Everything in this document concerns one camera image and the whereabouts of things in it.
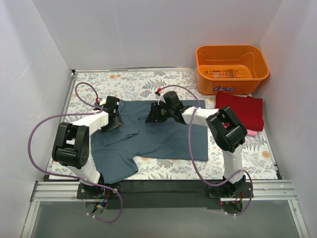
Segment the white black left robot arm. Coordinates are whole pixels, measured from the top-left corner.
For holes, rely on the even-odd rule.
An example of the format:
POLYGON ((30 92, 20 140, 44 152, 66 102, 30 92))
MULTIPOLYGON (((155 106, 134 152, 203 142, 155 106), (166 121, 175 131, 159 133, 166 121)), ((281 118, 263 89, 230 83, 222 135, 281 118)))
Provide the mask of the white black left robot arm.
POLYGON ((119 104, 119 98, 108 96, 95 103, 103 109, 101 113, 93 113, 72 123, 62 122, 58 126, 52 159, 69 167, 83 184, 104 183, 102 174, 97 171, 94 160, 89 156, 90 137, 99 130, 107 132, 123 125, 118 111, 119 104))

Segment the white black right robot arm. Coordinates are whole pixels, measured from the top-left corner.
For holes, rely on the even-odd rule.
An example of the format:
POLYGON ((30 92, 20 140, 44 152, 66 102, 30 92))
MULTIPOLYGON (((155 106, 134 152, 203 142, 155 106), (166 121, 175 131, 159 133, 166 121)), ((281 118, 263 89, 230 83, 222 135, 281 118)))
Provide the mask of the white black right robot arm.
POLYGON ((151 104, 146 123, 165 122, 168 118, 181 124, 187 124, 188 145, 191 161, 198 177, 210 188, 236 195, 242 191, 246 176, 242 166, 242 146, 245 143, 247 129, 229 106, 220 109, 203 109, 198 106, 184 105, 174 91, 163 95, 163 101, 151 104), (209 128, 217 146, 222 150, 224 160, 224 175, 222 182, 212 184, 205 180, 194 162, 191 146, 192 125, 209 128))

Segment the blue-grey t-shirt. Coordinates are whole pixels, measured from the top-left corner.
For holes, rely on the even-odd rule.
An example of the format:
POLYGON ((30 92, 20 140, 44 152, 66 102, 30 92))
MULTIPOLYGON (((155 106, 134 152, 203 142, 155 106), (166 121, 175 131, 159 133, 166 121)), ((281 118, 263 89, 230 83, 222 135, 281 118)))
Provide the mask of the blue-grey t-shirt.
MULTIPOLYGON (((146 123, 151 101, 127 101, 121 106, 123 125, 91 136, 91 153, 106 183, 116 183, 138 172, 134 157, 190 160, 188 125, 169 118, 146 123)), ((193 125, 191 146, 195 160, 208 160, 208 130, 193 125)))

